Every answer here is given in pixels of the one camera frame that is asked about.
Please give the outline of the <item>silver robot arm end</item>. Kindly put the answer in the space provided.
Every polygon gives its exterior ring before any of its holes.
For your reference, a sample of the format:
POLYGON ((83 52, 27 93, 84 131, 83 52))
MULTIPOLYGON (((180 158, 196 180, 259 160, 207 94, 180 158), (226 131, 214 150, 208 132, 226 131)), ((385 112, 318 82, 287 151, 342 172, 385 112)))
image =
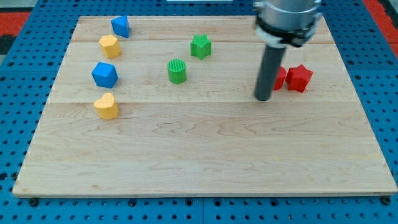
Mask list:
POLYGON ((321 0, 255 0, 256 34, 273 48, 301 47, 314 35, 321 0))

